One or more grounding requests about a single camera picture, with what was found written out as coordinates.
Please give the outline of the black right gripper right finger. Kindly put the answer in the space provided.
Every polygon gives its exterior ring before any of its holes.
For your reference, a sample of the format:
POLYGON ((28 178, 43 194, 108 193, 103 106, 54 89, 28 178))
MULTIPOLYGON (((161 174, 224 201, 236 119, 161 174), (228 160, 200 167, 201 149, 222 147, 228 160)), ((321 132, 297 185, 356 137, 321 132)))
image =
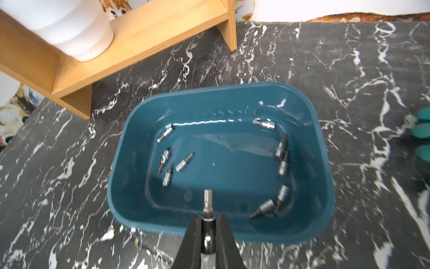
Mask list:
POLYGON ((224 214, 216 216, 216 268, 246 268, 230 229, 228 219, 224 214))

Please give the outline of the silver hex bit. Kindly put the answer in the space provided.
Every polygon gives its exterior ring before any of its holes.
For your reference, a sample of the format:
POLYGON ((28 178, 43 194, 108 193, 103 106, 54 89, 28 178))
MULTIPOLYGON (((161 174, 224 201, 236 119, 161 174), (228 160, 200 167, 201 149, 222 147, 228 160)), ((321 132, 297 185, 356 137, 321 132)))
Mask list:
POLYGON ((202 218, 202 253, 214 254, 216 252, 216 218, 214 216, 212 191, 204 191, 204 206, 202 218))

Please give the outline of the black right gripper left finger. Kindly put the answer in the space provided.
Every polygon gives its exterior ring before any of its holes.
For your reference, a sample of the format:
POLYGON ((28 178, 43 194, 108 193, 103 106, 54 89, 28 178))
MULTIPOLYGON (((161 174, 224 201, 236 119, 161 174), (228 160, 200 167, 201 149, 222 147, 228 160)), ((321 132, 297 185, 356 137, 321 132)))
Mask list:
POLYGON ((195 215, 185 232, 171 269, 200 269, 202 253, 202 217, 195 215))

